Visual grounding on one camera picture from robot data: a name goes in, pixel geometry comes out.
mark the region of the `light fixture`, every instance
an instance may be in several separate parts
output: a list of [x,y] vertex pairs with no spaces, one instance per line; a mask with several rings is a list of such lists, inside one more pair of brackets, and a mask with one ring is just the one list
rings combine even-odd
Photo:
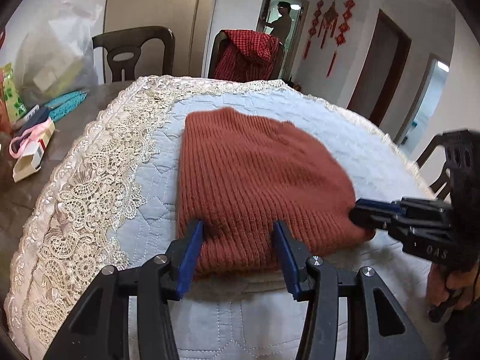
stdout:
[[437,62],[437,66],[443,71],[446,71],[447,73],[450,71],[450,68],[440,61]]

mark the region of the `lace trim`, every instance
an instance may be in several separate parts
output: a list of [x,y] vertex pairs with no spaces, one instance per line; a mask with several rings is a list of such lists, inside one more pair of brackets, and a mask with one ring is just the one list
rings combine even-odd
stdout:
[[[11,285],[5,310],[10,336],[23,353],[31,359],[43,356],[68,312],[102,266],[128,266],[116,230],[126,218],[134,218],[145,201],[134,181],[136,170],[154,154],[151,134],[164,125],[174,102],[197,95],[272,89],[291,90],[280,80],[234,83],[143,77],[100,112],[97,121],[87,125],[38,197],[24,226],[19,252],[10,264]],[[375,125],[324,99],[304,97],[382,137],[402,158],[419,186],[431,194],[416,164]]]

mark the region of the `beige door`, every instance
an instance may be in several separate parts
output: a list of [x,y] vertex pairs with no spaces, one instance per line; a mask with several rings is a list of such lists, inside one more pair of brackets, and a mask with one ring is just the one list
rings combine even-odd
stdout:
[[[175,35],[174,76],[200,77],[203,50],[214,0],[106,0],[104,32],[149,25],[168,27]],[[163,43],[142,47],[137,76],[159,74]],[[109,69],[106,67],[107,82]]]

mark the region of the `metal screw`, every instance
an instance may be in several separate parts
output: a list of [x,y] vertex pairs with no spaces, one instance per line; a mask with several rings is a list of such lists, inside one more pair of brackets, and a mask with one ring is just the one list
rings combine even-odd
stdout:
[[375,269],[373,269],[371,266],[364,266],[361,269],[361,272],[365,275],[371,278],[373,275],[375,275]]
[[311,256],[308,259],[308,262],[313,266],[321,266],[323,264],[323,259],[322,259],[322,257]]
[[105,276],[111,275],[114,271],[115,271],[115,267],[113,265],[105,265],[102,268],[102,274],[104,274]]
[[161,265],[165,264],[169,260],[169,257],[166,254],[157,254],[154,258],[153,261],[155,264]]

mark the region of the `dark tabletop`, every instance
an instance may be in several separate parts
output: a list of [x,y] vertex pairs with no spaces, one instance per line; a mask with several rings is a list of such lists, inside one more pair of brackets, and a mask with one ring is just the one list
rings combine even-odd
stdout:
[[49,181],[53,169],[60,164],[87,123],[117,97],[131,81],[114,82],[91,88],[87,98],[68,115],[55,122],[54,132],[45,150],[39,172],[14,183],[11,171],[0,172],[0,309],[10,289],[10,261],[18,250],[23,224],[32,213],[37,197]]

